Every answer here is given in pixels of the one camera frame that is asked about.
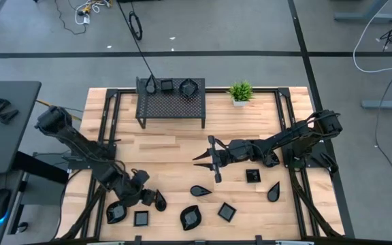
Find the gray floor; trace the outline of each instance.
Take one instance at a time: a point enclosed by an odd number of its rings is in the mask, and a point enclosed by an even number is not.
[[[73,5],[83,2],[72,1]],[[82,30],[74,24],[67,2],[57,2],[67,26]],[[296,0],[295,4],[308,51],[352,51],[365,24],[335,22],[333,13],[363,11],[370,1]],[[283,0],[164,0],[134,5],[144,27],[140,47],[145,51],[299,51]],[[129,4],[122,6],[129,11]],[[392,13],[392,1],[385,12]],[[390,27],[373,24],[359,50],[381,51],[383,43],[375,39]],[[0,52],[122,51],[134,52],[136,47],[117,6],[93,14],[87,32],[78,36],[62,28],[53,0],[38,4],[7,0],[0,13]],[[150,57],[148,62],[157,77],[204,77],[208,86],[227,86],[240,79],[254,85],[308,86],[301,57]],[[392,58],[360,58],[358,62],[368,69],[392,66]],[[392,170],[374,147],[376,112],[359,106],[362,99],[380,99],[392,71],[361,73],[351,58],[314,57],[311,63],[323,107],[342,114],[344,131],[333,144],[355,235],[392,240]],[[136,76],[148,76],[140,57],[0,59],[0,80],[39,80],[43,84],[40,99],[80,109],[89,87],[134,86]],[[392,88],[388,98],[392,99]],[[37,105],[33,111],[20,147],[26,153],[66,150],[33,128],[44,109]],[[379,139],[392,160],[392,112],[381,114]],[[31,229],[7,236],[4,244],[49,240],[57,215],[55,205],[26,208],[22,220],[30,222]]]

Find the wooden table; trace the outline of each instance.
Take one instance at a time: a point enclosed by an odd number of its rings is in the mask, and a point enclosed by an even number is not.
[[[80,132],[90,140],[98,137],[105,92],[106,88],[91,88],[88,92]],[[306,119],[312,113],[308,89],[291,87],[290,92],[296,119]],[[282,103],[284,114],[288,115],[285,101]],[[265,139],[278,133],[280,123],[273,93],[255,93],[244,108],[233,107],[226,93],[207,93],[205,129],[201,129],[200,119],[151,119],[149,127],[142,129],[135,119],[136,104],[136,94],[121,98],[116,130],[116,139],[121,141],[117,142],[116,158],[124,161],[127,169],[146,170],[150,175],[146,188],[159,189],[167,200],[167,209],[158,212],[154,205],[139,203],[128,209],[125,220],[114,225],[108,225],[103,215],[100,240],[134,240],[136,235],[155,241],[254,240],[256,235],[262,235],[264,240],[300,238],[289,174],[282,163],[273,168],[252,162],[229,165],[221,169],[223,181],[216,184],[212,171],[193,166],[209,163],[210,159],[191,160],[209,147],[208,135],[215,135],[227,144],[232,139]],[[282,160],[280,150],[275,152]],[[245,169],[255,168],[260,169],[261,182],[246,183]],[[69,183],[57,237],[66,233],[84,209],[90,177],[91,172],[84,170]],[[308,177],[315,206],[337,232],[344,233],[327,170],[308,169]],[[277,181],[280,199],[271,203],[267,192]],[[192,196],[190,188],[196,184],[213,194]],[[116,200],[115,194],[108,193],[104,208]],[[217,215],[224,202],[237,209],[230,223]],[[183,231],[179,215],[195,204],[201,210],[202,222],[193,230]],[[303,204],[302,207],[307,232],[312,234],[308,210]],[[133,227],[134,211],[142,210],[149,211],[149,226]],[[88,236],[93,235],[96,210],[91,217]]]

